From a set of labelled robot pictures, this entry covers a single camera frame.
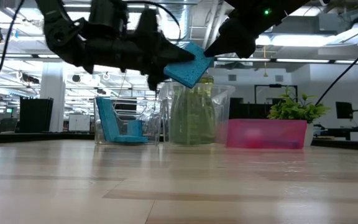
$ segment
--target clear plastic container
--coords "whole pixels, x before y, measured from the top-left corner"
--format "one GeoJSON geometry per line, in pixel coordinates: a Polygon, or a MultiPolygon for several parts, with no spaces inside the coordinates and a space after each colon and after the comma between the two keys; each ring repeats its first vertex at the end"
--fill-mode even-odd
{"type": "Polygon", "coordinates": [[[306,121],[279,119],[231,119],[227,147],[246,149],[302,149],[306,121]]]}
{"type": "MultiPolygon", "coordinates": [[[[133,100],[124,98],[105,98],[111,100],[120,136],[131,135],[132,124],[140,124],[141,133],[136,130],[137,135],[147,137],[147,144],[157,145],[160,142],[161,132],[161,101],[133,100]]],[[[118,144],[105,141],[101,119],[96,98],[94,99],[94,123],[96,144],[118,144]]]]}
{"type": "Polygon", "coordinates": [[[217,127],[229,119],[233,86],[198,83],[189,89],[179,83],[166,83],[161,89],[165,142],[182,146],[225,143],[217,138],[217,127]]]}

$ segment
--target black cable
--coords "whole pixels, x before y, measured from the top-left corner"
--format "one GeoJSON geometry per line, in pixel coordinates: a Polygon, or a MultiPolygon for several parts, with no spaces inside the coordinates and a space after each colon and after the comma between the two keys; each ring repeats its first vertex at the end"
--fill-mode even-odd
{"type": "Polygon", "coordinates": [[[12,22],[11,22],[11,25],[9,26],[9,29],[7,30],[7,37],[6,37],[6,40],[5,40],[5,44],[4,44],[4,50],[2,51],[2,57],[1,57],[1,62],[0,62],[0,72],[2,70],[2,67],[4,66],[4,61],[5,61],[5,56],[6,56],[6,52],[7,52],[7,46],[9,45],[9,39],[11,38],[11,33],[12,33],[12,30],[13,30],[13,25],[15,23],[15,20],[16,20],[16,17],[17,17],[17,14],[19,13],[20,11],[20,8],[22,7],[24,3],[24,0],[21,0],[16,11],[15,11],[15,14],[13,15],[12,17],[12,22]]]}
{"type": "Polygon", "coordinates": [[[179,41],[183,40],[181,39],[181,30],[180,30],[180,24],[179,24],[179,21],[178,19],[172,14],[172,12],[170,12],[166,7],[163,7],[161,4],[159,3],[155,3],[155,2],[152,2],[152,1],[141,1],[141,0],[135,0],[135,1],[126,1],[127,4],[149,4],[149,5],[152,5],[152,6],[155,6],[155,7],[159,7],[161,8],[162,10],[164,10],[170,17],[172,17],[172,19],[175,21],[175,23],[178,25],[179,27],[179,38],[177,39],[177,43],[179,43],[179,41]]]}
{"type": "Polygon", "coordinates": [[[347,68],[345,69],[342,74],[340,76],[338,76],[335,81],[328,87],[328,89],[323,93],[323,95],[321,95],[320,99],[318,99],[316,105],[318,105],[320,103],[320,101],[324,98],[324,96],[327,95],[327,93],[330,91],[330,89],[358,62],[358,58],[356,60],[354,60],[354,62],[347,68]]]}

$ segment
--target green plant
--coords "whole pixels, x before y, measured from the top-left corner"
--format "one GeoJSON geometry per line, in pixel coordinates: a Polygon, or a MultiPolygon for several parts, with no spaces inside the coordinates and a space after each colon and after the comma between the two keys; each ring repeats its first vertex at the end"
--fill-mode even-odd
{"type": "Polygon", "coordinates": [[[298,119],[312,123],[315,119],[326,114],[327,110],[330,110],[322,103],[314,105],[308,101],[316,96],[303,94],[302,99],[297,102],[296,96],[288,88],[285,89],[285,94],[279,97],[282,97],[283,100],[272,106],[270,114],[267,116],[269,119],[298,119]]]}

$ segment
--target ceiling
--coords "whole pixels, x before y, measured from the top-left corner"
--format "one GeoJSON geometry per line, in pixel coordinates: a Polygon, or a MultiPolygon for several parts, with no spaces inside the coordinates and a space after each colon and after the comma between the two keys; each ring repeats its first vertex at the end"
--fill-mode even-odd
{"type": "MultiPolygon", "coordinates": [[[[63,2],[66,4],[71,19],[88,18],[89,7],[86,6],[90,4],[90,1],[63,2]]],[[[208,46],[219,35],[218,27],[232,9],[230,5],[221,0],[158,0],[156,2],[168,3],[166,6],[180,21],[181,33],[185,37],[184,41],[192,41],[200,46],[204,44],[208,46]]],[[[137,20],[139,20],[142,7],[136,5],[130,8],[130,29],[134,29],[137,20]]],[[[11,17],[12,10],[9,7],[0,7],[2,34],[6,33],[11,17]]],[[[283,21],[282,25],[273,27],[262,34],[257,40],[257,44],[260,45],[253,57],[355,59],[358,56],[358,37],[357,39],[355,37],[348,38],[349,35],[347,35],[346,41],[344,41],[340,35],[353,28],[351,21],[357,17],[358,0],[335,0],[327,6],[323,6],[319,0],[310,1],[292,13],[283,21]]],[[[167,37],[178,36],[179,31],[176,25],[166,14],[161,12],[159,21],[160,28],[167,37]]],[[[35,7],[35,1],[26,0],[14,25],[16,34],[9,43],[8,52],[53,55],[45,44],[42,23],[43,17],[35,7]]],[[[0,86],[4,87],[0,88],[0,98],[3,99],[0,100],[0,105],[17,106],[15,101],[19,96],[39,97],[40,85],[29,84],[23,81],[22,76],[23,74],[28,75],[42,82],[43,64],[46,63],[44,61],[42,58],[38,60],[6,60],[0,74],[0,86]]],[[[263,66],[264,63],[248,63],[245,68],[258,69],[263,66]]],[[[290,71],[294,65],[275,63],[269,67],[286,68],[290,71]]],[[[138,71],[128,70],[126,73],[121,73],[117,68],[102,66],[95,66],[94,70],[92,76],[82,68],[76,68],[69,64],[64,65],[68,87],[66,91],[67,111],[78,110],[83,105],[84,108],[87,108],[87,113],[92,113],[92,108],[89,106],[90,99],[99,94],[94,88],[84,89],[87,86],[99,86],[100,89],[113,88],[107,91],[107,94],[113,97],[153,98],[155,96],[154,92],[147,91],[146,77],[140,75],[138,71]],[[82,81],[74,82],[74,75],[83,77],[82,81]],[[73,106],[72,100],[76,101],[75,106],[73,106]]]]}

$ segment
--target computer monitor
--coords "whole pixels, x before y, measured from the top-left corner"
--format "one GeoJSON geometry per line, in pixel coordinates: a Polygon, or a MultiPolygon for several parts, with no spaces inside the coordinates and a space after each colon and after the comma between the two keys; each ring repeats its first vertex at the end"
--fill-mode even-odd
{"type": "Polygon", "coordinates": [[[352,104],[345,102],[336,102],[336,116],[338,119],[353,119],[352,104]]]}

